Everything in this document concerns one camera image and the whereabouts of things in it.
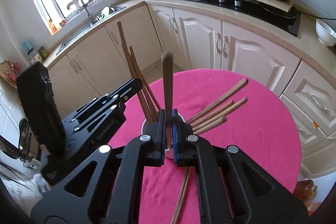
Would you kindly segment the pink utensil cup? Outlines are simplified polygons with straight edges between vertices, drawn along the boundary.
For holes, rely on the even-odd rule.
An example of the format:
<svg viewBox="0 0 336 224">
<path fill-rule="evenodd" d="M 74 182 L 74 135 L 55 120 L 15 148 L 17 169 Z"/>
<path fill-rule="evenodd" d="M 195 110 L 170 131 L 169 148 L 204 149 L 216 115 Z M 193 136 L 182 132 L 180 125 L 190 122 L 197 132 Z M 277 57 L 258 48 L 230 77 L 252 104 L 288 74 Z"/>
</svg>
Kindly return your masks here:
<svg viewBox="0 0 336 224">
<path fill-rule="evenodd" d="M 176 118 L 176 121 L 179 121 L 179 123 L 184 123 L 185 119 L 183 118 L 183 116 L 177 112 L 177 114 L 173 114 L 173 117 Z M 141 134 L 142 135 L 146 135 L 146 130 L 147 130 L 147 126 L 148 126 L 148 122 L 147 120 L 144 120 L 143 124 L 142 124 L 142 128 L 141 128 Z M 169 158 L 169 159 L 174 159 L 174 146 L 177 144 L 177 124 L 174 122 L 173 126 L 172 126 L 172 130 L 173 130 L 173 140 L 172 140 L 172 148 L 171 149 L 165 149 L 165 157 Z"/>
</svg>

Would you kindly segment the black gas hob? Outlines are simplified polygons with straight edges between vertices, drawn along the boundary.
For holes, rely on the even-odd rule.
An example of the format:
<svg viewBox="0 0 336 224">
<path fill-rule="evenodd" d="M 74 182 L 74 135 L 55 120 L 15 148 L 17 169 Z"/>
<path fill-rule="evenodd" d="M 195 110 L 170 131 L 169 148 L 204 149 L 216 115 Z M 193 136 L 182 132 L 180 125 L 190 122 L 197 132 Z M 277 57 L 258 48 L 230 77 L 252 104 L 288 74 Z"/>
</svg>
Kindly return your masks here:
<svg viewBox="0 0 336 224">
<path fill-rule="evenodd" d="M 255 0 L 182 0 L 204 3 L 225 9 L 235 10 L 258 18 L 281 28 L 293 36 L 298 36 L 301 13 L 295 7 L 288 12 Z"/>
</svg>

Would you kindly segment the pink tablecloth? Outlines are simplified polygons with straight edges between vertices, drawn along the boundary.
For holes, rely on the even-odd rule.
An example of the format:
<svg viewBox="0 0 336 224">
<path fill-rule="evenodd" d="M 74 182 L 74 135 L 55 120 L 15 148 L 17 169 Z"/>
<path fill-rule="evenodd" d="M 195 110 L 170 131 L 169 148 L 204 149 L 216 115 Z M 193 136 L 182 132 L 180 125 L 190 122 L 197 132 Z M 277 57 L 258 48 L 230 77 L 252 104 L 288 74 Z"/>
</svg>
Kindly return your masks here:
<svg viewBox="0 0 336 224">
<path fill-rule="evenodd" d="M 242 75 L 215 69 L 175 73 L 173 107 L 189 120 L 229 91 Z M 231 113 L 226 123 L 203 134 L 212 145 L 236 145 L 263 167 L 288 191 L 297 184 L 301 143 L 294 120 L 279 97 L 255 80 L 232 96 L 247 102 Z M 146 167 L 143 173 L 140 223 L 170 223 L 181 189 L 184 168 L 165 159 L 162 167 Z"/>
</svg>

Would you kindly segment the wooden cutting board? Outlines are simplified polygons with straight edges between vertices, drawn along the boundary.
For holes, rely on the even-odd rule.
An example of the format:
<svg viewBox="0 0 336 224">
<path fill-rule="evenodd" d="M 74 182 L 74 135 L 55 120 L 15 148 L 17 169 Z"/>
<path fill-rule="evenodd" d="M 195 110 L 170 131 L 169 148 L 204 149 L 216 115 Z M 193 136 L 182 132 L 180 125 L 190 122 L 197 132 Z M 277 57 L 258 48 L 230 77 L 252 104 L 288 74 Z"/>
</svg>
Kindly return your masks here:
<svg viewBox="0 0 336 224">
<path fill-rule="evenodd" d="M 21 73 L 22 67 L 18 63 L 11 63 L 7 60 L 1 62 L 1 78 L 14 89 L 17 89 L 17 76 Z"/>
</svg>

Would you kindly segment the orange bottle on sill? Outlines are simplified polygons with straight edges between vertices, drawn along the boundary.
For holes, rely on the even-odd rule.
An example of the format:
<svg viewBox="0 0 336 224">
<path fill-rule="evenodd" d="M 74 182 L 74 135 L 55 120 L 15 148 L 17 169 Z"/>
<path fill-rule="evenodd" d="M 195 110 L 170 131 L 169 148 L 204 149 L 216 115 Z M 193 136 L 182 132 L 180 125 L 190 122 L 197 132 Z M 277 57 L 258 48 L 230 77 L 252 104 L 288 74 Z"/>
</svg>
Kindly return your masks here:
<svg viewBox="0 0 336 224">
<path fill-rule="evenodd" d="M 51 33 L 54 35 L 56 34 L 56 32 L 58 31 L 57 27 L 54 25 L 52 19 L 49 19 L 48 21 L 48 24 L 49 24 L 49 28 L 51 30 Z"/>
</svg>

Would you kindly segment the steel kitchen sink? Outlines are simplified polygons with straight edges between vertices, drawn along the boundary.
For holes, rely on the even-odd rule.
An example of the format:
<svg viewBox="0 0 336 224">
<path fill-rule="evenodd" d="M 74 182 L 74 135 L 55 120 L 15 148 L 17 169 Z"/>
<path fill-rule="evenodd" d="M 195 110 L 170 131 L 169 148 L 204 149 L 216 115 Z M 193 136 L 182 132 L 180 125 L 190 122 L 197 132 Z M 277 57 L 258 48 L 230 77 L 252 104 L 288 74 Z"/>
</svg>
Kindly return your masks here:
<svg viewBox="0 0 336 224">
<path fill-rule="evenodd" d="M 83 32 L 86 32 L 88 29 L 93 27 L 94 25 L 98 24 L 98 22 L 102 21 L 105 18 L 108 18 L 108 16 L 111 16 L 112 14 L 115 14 L 118 11 L 121 11 L 125 8 L 125 6 L 105 6 L 95 17 L 95 24 L 91 23 L 90 21 L 84 23 L 82 26 L 74 30 L 70 35 L 68 35 L 60 44 L 60 47 L 57 51 L 57 55 L 64 50 L 64 48 L 73 40 L 76 39 L 78 36 L 80 36 Z"/>
</svg>

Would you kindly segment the orange plastic bag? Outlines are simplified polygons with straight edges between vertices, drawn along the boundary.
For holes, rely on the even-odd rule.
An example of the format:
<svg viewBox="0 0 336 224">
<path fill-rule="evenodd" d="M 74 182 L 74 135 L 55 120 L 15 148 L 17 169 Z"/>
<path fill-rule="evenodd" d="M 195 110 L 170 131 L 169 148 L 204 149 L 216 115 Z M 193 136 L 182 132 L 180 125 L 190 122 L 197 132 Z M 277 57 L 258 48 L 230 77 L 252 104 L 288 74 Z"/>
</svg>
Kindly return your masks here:
<svg viewBox="0 0 336 224">
<path fill-rule="evenodd" d="M 298 181 L 293 195 L 301 202 L 308 202 L 315 198 L 317 189 L 318 186 L 315 185 L 313 180 Z"/>
</svg>

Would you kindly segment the white ceramic bowl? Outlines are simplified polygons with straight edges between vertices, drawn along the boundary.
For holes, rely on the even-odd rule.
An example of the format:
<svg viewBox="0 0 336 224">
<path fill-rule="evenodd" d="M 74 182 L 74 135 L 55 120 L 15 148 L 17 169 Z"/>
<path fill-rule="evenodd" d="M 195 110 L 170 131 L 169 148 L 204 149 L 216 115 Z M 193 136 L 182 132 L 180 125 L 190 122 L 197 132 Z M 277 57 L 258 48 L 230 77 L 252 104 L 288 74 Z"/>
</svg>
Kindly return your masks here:
<svg viewBox="0 0 336 224">
<path fill-rule="evenodd" d="M 335 31 L 323 20 L 315 20 L 315 30 L 319 41 L 327 46 L 333 47 L 336 44 L 336 34 Z"/>
</svg>

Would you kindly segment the chrome faucet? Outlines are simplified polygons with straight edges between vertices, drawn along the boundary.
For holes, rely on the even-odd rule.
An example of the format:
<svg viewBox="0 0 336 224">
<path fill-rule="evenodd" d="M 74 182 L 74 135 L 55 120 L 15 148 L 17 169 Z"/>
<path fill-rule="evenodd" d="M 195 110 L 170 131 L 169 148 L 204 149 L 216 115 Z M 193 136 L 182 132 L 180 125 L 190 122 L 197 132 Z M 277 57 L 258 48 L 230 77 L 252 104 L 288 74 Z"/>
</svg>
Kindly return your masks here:
<svg viewBox="0 0 336 224">
<path fill-rule="evenodd" d="M 83 0 L 72 0 L 67 4 L 67 10 L 70 10 L 71 6 L 76 5 L 78 6 L 78 10 L 84 10 L 87 14 L 87 17 L 90 21 L 90 25 L 93 26 L 97 23 L 96 18 L 93 17 L 93 12 L 88 10 L 87 4 L 84 3 Z"/>
</svg>

